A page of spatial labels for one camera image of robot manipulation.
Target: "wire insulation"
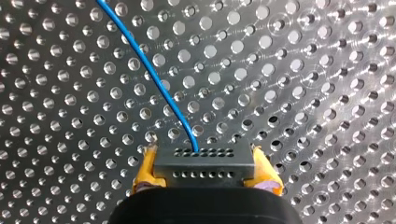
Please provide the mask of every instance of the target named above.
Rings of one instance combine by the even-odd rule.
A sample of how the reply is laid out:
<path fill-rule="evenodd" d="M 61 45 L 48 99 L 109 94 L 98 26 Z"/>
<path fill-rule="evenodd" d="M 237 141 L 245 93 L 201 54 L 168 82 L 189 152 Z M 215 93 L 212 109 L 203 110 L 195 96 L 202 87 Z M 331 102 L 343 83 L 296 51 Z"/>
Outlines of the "wire insulation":
<path fill-rule="evenodd" d="M 132 49 L 134 49 L 137 56 L 139 57 L 140 61 L 143 63 L 143 65 L 145 65 L 152 80 L 154 81 L 157 88 L 160 90 L 160 93 L 163 95 L 163 98 L 165 98 L 166 102 L 171 106 L 173 112 L 175 113 L 177 118 L 182 123 L 183 128 L 187 133 L 187 136 L 190 138 L 192 149 L 195 152 L 198 152 L 199 151 L 198 142 L 192 133 L 190 124 L 184 118 L 184 116 L 181 113 L 180 109 L 178 108 L 177 104 L 175 103 L 175 101 L 172 99 L 169 92 L 166 90 L 166 88 L 161 83 L 161 80 L 158 77 L 157 72 L 155 71 L 154 67 L 151 65 L 151 63 L 150 63 L 149 59 L 146 57 L 145 53 L 143 53 L 143 51 L 139 48 L 139 45 L 134 40 L 132 35 L 129 33 L 126 26 L 123 24 L 123 22 L 120 20 L 120 18 L 116 15 L 116 13 L 110 8 L 110 6 L 106 3 L 106 0 L 96 0 L 96 2 L 99 4 L 99 6 L 102 8 L 102 10 L 108 15 L 108 17 L 110 17 L 110 19 L 114 21 L 114 23 L 117 25 L 117 27 L 119 27 L 122 34 L 126 37 L 129 44 L 131 45 Z"/>

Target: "perforated metal sheet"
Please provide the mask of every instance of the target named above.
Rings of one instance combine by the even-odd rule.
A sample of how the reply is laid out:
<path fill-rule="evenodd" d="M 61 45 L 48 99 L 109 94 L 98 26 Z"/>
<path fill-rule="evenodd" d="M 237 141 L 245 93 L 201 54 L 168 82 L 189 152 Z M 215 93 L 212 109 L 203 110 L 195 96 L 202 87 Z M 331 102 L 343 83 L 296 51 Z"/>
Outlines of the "perforated metal sheet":
<path fill-rule="evenodd" d="M 115 1 L 199 141 L 262 145 L 304 223 L 396 223 L 394 1 Z M 106 223 L 187 139 L 93 0 L 0 2 L 0 222 Z"/>

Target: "blue wire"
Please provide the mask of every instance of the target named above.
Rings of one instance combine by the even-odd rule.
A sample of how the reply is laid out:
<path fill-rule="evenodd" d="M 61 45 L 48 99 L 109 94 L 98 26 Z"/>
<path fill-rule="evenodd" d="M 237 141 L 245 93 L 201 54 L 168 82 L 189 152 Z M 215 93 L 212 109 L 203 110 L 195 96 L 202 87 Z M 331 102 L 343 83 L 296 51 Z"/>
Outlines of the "blue wire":
<path fill-rule="evenodd" d="M 192 129 L 190 127 L 190 124 L 184 118 L 184 116 L 181 113 L 180 109 L 178 108 L 177 104 L 175 103 L 175 101 L 172 99 L 171 95 L 169 95 L 169 92 L 166 90 L 166 88 L 161 83 L 160 78 L 158 77 L 157 73 L 155 72 L 154 67 L 149 62 L 149 60 L 146 57 L 145 53 L 143 53 L 143 51 L 139 48 L 139 45 L 134 40 L 134 38 L 131 36 L 131 34 L 129 33 L 128 29 L 122 23 L 120 18 L 108 6 L 108 4 L 106 3 L 106 0 L 96 0 L 96 2 L 99 4 L 99 6 L 102 8 L 102 10 L 105 11 L 105 13 L 108 15 L 108 17 L 110 17 L 110 19 L 113 20 L 114 23 L 116 23 L 116 25 L 119 27 L 119 29 L 122 32 L 122 34 L 126 37 L 126 39 L 128 40 L 129 44 L 131 45 L 131 47 L 134 49 L 134 51 L 136 52 L 137 56 L 139 57 L 140 61 L 143 63 L 143 65 L 145 65 L 145 67 L 148 70 L 148 73 L 150 74 L 152 80 L 154 81 L 155 85 L 160 90 L 161 94 L 163 95 L 163 98 L 165 98 L 166 102 L 171 106 L 171 108 L 174 111 L 174 113 L 176 114 L 177 118 L 183 124 L 184 130 L 186 131 L 187 135 L 190 138 L 192 149 L 195 152 L 198 152 L 199 151 L 198 142 L 197 142 L 195 136 L 192 134 Z"/>

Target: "black object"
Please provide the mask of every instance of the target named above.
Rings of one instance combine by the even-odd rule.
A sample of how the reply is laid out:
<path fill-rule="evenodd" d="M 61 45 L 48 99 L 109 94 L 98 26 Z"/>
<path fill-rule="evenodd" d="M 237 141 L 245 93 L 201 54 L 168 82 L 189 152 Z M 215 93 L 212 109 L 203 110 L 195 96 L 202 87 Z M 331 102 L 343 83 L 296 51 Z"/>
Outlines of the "black object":
<path fill-rule="evenodd" d="M 122 202 L 110 224 L 302 224 L 275 194 L 251 188 L 154 188 Z"/>
<path fill-rule="evenodd" d="M 235 144 L 200 144 L 198 153 L 180 144 L 160 144 L 154 162 L 154 176 L 168 187 L 243 187 L 254 177 L 252 150 L 246 139 Z"/>

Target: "stainless steel surface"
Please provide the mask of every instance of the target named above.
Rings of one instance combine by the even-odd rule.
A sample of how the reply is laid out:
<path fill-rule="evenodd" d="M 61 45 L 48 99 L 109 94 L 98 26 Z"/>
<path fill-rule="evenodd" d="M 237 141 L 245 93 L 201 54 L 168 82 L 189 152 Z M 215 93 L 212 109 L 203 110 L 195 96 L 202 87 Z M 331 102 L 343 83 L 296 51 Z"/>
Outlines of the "stainless steel surface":
<path fill-rule="evenodd" d="M 395 1 L 115 1 L 198 140 L 262 145 L 304 223 L 396 223 Z M 106 223 L 187 139 L 93 0 L 0 2 L 0 220 Z"/>

